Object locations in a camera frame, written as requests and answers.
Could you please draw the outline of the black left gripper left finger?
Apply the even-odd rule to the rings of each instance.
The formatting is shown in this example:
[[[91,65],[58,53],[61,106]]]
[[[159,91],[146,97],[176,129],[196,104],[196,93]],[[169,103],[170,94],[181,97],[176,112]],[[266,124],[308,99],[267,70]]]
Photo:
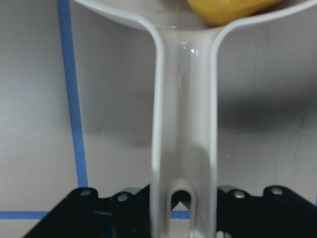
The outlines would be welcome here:
[[[100,198],[96,189],[77,188],[65,196],[26,238],[149,238],[150,186]]]

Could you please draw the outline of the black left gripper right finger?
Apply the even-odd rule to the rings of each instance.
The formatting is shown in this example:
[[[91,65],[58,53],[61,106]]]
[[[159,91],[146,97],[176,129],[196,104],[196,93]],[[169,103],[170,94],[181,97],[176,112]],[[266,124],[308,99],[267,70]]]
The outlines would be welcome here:
[[[315,238],[317,207],[294,192],[272,185],[252,195],[229,185],[217,188],[217,238]]]

